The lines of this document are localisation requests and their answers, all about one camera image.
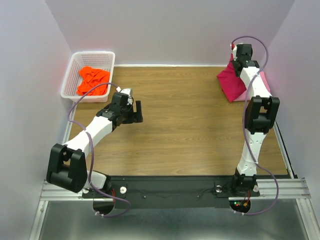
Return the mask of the magenta red t-shirt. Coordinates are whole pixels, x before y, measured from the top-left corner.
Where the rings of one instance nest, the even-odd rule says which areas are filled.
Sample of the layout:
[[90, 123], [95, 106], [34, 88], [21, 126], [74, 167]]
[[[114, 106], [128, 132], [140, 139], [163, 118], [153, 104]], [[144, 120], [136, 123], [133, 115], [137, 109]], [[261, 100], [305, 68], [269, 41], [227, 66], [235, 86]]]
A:
[[223, 93], [230, 103], [243, 102], [245, 100], [247, 89], [243, 81], [236, 76], [232, 60], [233, 54], [230, 55], [229, 62], [225, 69], [216, 77]]

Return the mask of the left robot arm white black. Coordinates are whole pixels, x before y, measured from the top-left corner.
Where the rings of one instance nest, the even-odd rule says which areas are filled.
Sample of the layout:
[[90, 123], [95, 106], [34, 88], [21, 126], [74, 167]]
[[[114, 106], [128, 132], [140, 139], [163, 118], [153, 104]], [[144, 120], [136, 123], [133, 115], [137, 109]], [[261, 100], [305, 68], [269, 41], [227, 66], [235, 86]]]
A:
[[103, 173], [87, 170], [86, 157], [92, 152], [90, 139], [96, 146], [104, 137], [122, 124], [143, 122], [141, 101], [133, 108], [133, 91], [124, 88], [115, 92], [111, 103], [96, 113], [91, 123], [73, 139], [55, 144], [50, 151], [46, 181], [63, 189], [78, 193], [91, 189], [100, 197], [111, 193], [111, 178]]

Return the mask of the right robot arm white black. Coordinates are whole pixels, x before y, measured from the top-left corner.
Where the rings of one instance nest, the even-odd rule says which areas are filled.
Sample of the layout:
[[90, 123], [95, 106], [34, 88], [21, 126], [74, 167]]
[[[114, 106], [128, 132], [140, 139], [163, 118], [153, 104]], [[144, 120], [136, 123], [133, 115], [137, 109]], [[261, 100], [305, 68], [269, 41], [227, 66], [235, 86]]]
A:
[[258, 191], [257, 167], [259, 155], [265, 137], [273, 128], [280, 100], [273, 97], [267, 89], [261, 69], [256, 60], [252, 60], [251, 44], [231, 44], [235, 75], [246, 87], [245, 107], [242, 117], [244, 145], [241, 159], [230, 182], [231, 192], [242, 195]]

